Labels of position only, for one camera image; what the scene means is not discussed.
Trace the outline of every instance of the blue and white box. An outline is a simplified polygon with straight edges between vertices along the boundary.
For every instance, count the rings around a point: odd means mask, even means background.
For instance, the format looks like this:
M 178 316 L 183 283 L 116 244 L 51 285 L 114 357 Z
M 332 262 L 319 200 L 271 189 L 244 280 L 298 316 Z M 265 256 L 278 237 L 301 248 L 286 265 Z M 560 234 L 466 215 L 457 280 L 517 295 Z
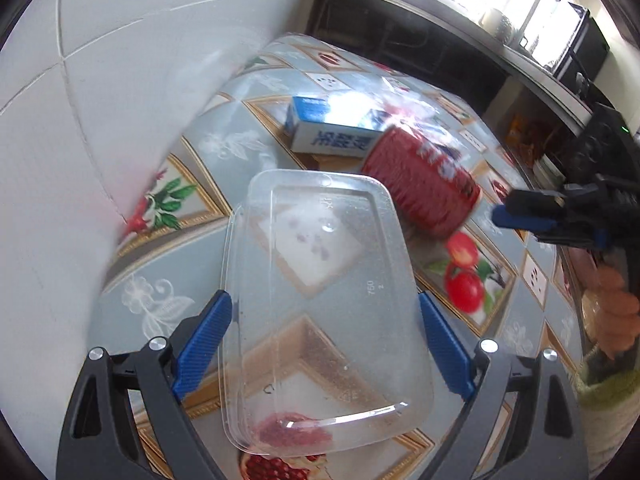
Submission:
M 328 99 L 294 97 L 285 132 L 298 153 L 363 158 L 389 126 L 390 114 L 364 94 L 347 92 Z

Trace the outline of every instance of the silver bolt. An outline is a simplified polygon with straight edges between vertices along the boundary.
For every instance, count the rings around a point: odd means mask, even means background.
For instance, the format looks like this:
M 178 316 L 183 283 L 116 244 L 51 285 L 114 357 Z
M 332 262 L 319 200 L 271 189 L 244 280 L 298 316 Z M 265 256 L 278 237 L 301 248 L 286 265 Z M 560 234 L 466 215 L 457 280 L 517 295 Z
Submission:
M 89 359 L 91 359 L 91 361 L 97 361 L 98 359 L 102 359 L 103 355 L 104 355 L 104 350 L 99 346 L 95 348 L 91 348 L 91 350 L 89 350 Z
M 480 348 L 488 354 L 495 354 L 498 351 L 498 343 L 493 339 L 483 339 L 480 342 Z
M 542 351 L 542 355 L 545 359 L 549 361 L 557 361 L 558 360 L 558 352 L 556 352 L 553 348 L 545 348 Z
M 166 347 L 166 339 L 164 337 L 155 337 L 149 341 L 149 348 L 152 350 L 162 350 Z

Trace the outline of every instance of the wall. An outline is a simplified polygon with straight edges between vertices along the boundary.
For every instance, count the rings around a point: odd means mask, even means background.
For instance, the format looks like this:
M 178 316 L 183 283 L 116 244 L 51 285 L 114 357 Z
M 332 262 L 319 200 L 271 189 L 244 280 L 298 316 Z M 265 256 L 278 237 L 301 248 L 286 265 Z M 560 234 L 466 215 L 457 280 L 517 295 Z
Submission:
M 116 238 L 169 145 L 298 0 L 34 0 L 0 52 L 0 406 L 54 477 Z
M 640 128 L 640 51 L 622 39 L 600 0 L 579 3 L 591 11 L 610 46 L 595 83 L 634 132 Z

